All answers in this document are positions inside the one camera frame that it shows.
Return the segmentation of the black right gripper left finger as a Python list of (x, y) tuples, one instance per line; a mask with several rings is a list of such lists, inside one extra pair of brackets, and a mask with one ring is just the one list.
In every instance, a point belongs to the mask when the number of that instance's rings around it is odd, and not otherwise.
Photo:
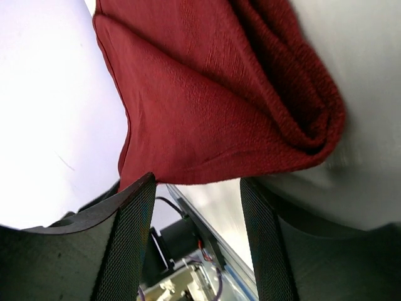
[(135, 300), (155, 190), (148, 173), (50, 227), (2, 227), (1, 299)]

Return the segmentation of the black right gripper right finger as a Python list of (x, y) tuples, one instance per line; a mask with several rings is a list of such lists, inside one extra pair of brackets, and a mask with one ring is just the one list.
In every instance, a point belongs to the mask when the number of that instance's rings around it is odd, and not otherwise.
[(260, 300), (399, 300), (400, 225), (327, 221), (254, 178), (240, 181)]

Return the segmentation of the dark red cloth napkin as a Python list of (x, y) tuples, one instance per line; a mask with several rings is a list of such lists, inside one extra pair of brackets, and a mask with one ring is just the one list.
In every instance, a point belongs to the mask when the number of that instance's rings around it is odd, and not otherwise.
[(207, 184), (322, 163), (341, 95), (289, 1), (97, 1), (93, 16), (128, 120), (120, 188), (144, 174)]

